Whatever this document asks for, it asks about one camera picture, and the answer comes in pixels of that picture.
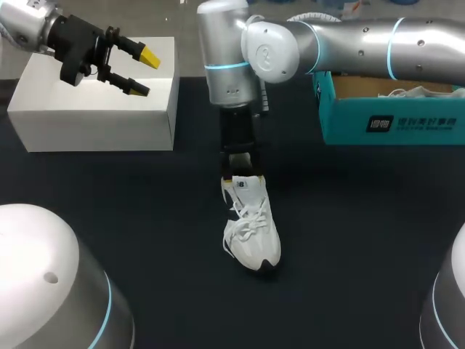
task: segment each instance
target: teal shoe box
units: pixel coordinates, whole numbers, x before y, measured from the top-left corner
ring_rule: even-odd
[[[378,97],[423,86],[452,92],[451,85],[313,75],[323,137],[329,145],[463,145],[465,98]]]

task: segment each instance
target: small hole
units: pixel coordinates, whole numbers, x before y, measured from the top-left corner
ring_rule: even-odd
[[[56,276],[54,273],[48,272],[44,274],[44,280],[45,282],[48,282],[49,284],[57,284],[58,276]]]

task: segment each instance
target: logo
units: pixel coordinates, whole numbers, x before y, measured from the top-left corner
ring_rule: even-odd
[[[274,68],[273,58],[275,53],[270,45],[263,44],[256,51],[256,62],[263,71],[271,71]]]
[[[366,132],[389,132],[393,121],[392,115],[373,115],[368,120]]]
[[[247,189],[247,182],[239,180],[235,183],[235,186],[236,188],[239,188],[239,189]]]

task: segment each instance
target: white box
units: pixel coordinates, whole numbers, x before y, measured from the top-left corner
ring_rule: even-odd
[[[159,69],[116,47],[109,64],[113,73],[149,87],[148,97],[125,95],[96,76],[72,87],[60,80],[60,62],[31,57],[8,107],[29,152],[173,150],[179,91],[174,38],[132,40],[145,43],[161,59]]]

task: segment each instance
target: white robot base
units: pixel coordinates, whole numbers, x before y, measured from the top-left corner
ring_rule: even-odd
[[[423,349],[465,348],[465,226],[450,249],[420,319]]]
[[[134,347],[124,297],[50,211],[0,206],[0,280],[0,349]]]

